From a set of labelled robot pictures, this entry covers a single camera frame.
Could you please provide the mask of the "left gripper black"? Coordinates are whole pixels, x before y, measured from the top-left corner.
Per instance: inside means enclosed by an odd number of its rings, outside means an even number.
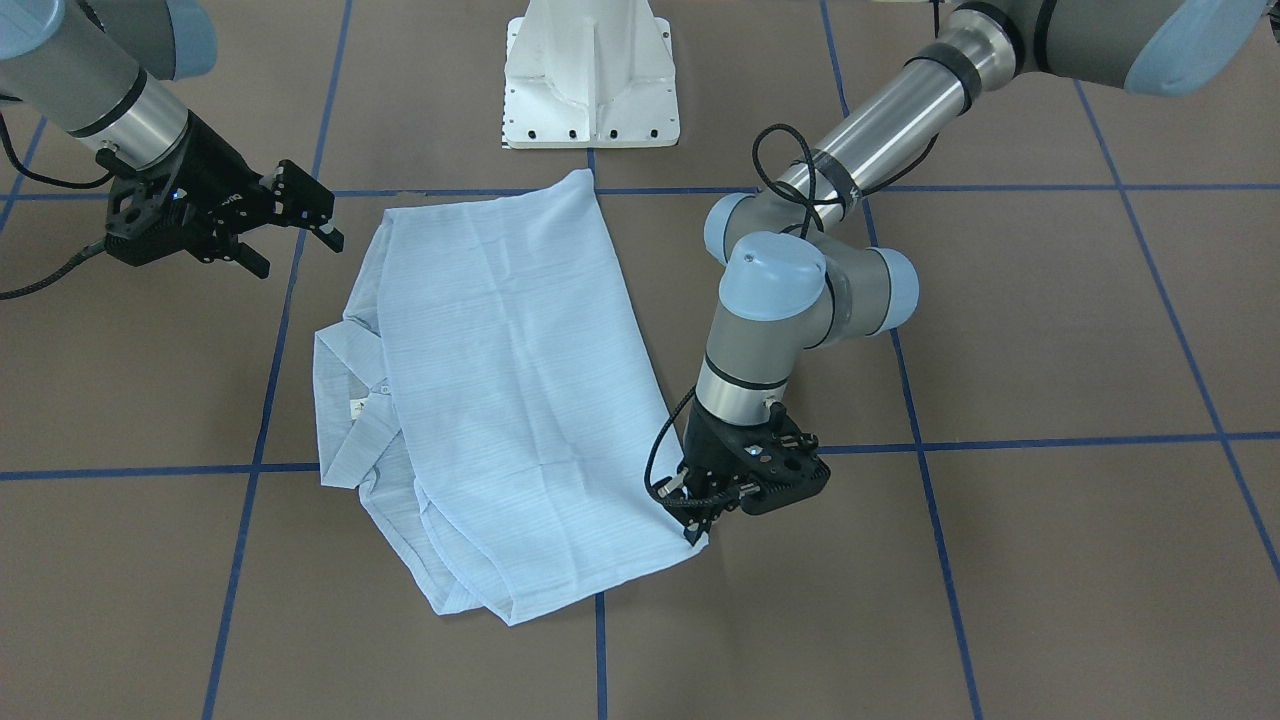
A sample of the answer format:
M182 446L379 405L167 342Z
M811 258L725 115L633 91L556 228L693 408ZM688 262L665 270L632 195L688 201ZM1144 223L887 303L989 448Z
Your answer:
M819 441L801 430L781 402L762 424L737 427L695 402L684 433L678 501L687 512L684 538L696 547L707 521L741 509L762 515L820 493L831 470L818 455Z

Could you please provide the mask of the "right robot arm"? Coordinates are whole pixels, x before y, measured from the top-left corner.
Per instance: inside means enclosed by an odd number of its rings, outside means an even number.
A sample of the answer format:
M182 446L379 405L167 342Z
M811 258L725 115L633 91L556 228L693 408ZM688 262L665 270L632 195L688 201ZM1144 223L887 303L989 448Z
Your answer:
M3 96L81 141L111 184L102 238L69 268L101 252L129 266L187 252L265 278L268 259L241 241L262 225L343 249L330 190L289 160L253 170L170 91L218 59L200 3L5 1L1 10Z

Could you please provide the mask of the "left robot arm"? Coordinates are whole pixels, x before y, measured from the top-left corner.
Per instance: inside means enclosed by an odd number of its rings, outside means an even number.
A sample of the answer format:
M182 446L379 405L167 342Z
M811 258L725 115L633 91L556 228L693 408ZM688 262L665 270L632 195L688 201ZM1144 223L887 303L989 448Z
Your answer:
M731 193L703 237L723 266L684 456L646 492L698 544L724 512L760 515L818 495L829 468L785 406L800 354L904 324L911 263L829 229L914 169L979 99L1028 72L1180 97L1243 49L1272 1L965 1L870 100L759 193Z

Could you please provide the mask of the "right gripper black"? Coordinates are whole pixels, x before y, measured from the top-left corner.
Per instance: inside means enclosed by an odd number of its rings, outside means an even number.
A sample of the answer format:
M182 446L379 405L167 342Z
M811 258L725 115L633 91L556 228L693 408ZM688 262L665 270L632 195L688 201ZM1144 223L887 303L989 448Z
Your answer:
M237 263L259 279L271 263L239 236L262 225L306 229L333 252L344 234L333 225L334 193L289 159L260 174L197 115L175 147L151 167L131 169L113 150L96 154L113 174L102 247L142 266L186 251L201 263Z

